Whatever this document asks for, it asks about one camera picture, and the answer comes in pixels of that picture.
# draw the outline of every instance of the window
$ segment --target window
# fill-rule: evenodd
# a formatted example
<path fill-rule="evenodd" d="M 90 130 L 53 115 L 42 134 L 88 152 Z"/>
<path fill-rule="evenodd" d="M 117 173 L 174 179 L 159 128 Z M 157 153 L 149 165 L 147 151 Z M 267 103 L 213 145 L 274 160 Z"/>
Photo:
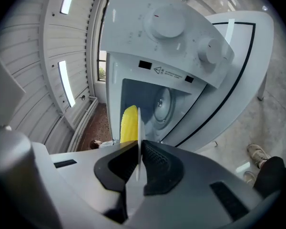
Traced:
<path fill-rule="evenodd" d="M 100 50 L 101 39 L 102 39 L 102 30 L 103 30 L 103 23 L 106 13 L 106 8 L 108 6 L 109 0 L 107 0 L 105 7 L 103 8 L 102 20 L 101 20 L 101 28 L 100 28 L 100 36 L 99 36 L 99 48 L 98 48 L 98 56 L 97 56 L 97 74 L 98 74 L 98 81 L 106 81 L 106 57 L 107 52 Z"/>

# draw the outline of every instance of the small white knob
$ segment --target small white knob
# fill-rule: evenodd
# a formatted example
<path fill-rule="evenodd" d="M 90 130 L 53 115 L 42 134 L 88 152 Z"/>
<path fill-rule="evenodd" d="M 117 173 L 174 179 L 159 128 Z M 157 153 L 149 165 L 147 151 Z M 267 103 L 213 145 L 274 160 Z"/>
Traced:
<path fill-rule="evenodd" d="M 221 59 L 221 46 L 216 39 L 204 38 L 199 42 L 199 59 L 203 62 L 216 64 Z"/>
<path fill-rule="evenodd" d="M 154 37 L 168 39 L 179 36 L 185 29 L 183 15 L 172 6 L 154 10 L 150 19 L 150 31 Z"/>

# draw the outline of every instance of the concrete floor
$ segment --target concrete floor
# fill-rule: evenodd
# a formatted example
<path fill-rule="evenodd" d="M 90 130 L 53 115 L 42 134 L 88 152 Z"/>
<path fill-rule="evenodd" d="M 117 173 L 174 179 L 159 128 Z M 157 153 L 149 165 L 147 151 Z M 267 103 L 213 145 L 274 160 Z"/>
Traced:
<path fill-rule="evenodd" d="M 258 172 L 246 153 L 246 147 L 251 143 L 261 145 L 271 156 L 282 157 L 286 164 L 285 26 L 267 0 L 203 1 L 216 13 L 233 10 L 263 11 L 262 7 L 266 6 L 265 12 L 274 20 L 275 36 L 264 100 L 261 102 L 255 97 L 239 118 L 215 140 L 217 146 L 215 142 L 209 143 L 197 153 L 215 160 L 239 177 L 242 177 L 246 170 Z M 196 1 L 188 0 L 187 3 L 201 14 L 210 15 L 210 12 Z"/>

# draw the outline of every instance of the yellow object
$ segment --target yellow object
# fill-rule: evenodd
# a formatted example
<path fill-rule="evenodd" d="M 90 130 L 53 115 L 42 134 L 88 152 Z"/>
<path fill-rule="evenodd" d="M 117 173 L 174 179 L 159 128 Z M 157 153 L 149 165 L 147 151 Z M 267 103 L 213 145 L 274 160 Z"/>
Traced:
<path fill-rule="evenodd" d="M 125 109 L 121 122 L 121 143 L 138 140 L 138 109 L 135 105 Z"/>

